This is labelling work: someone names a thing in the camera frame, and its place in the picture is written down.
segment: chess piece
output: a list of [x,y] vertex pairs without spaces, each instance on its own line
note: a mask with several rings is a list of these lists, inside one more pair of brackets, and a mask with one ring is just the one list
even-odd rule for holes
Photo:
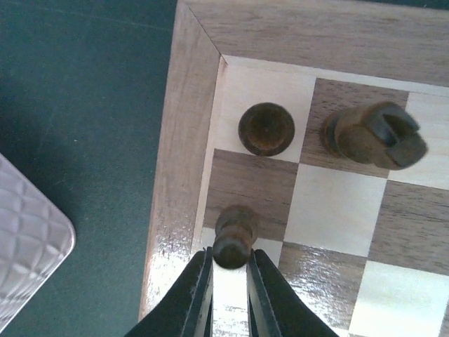
[[336,157],[390,170],[405,169],[427,152],[417,122],[399,105],[382,102],[331,114],[322,138]]
[[215,262],[226,269],[245,265],[257,239],[257,224],[257,214],[249,207],[234,205],[224,209],[215,225]]
[[282,106],[259,103],[250,107],[239,123],[243,146],[257,156],[270,157],[284,151],[295,136],[293,118]]

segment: chessboard border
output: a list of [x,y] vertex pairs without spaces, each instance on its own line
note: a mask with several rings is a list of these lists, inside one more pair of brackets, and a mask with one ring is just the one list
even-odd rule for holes
[[191,256],[222,55],[449,86],[444,32],[449,11],[347,0],[179,0],[140,319]]

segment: diamond textured surface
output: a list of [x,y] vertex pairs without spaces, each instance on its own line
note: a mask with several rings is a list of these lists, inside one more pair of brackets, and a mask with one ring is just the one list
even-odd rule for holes
[[0,332],[74,245],[69,219],[0,154]]

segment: table surface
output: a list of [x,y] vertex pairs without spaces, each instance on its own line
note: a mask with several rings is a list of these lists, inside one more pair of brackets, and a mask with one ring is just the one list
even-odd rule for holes
[[136,323],[175,2],[0,0],[0,152],[78,238],[3,336]]

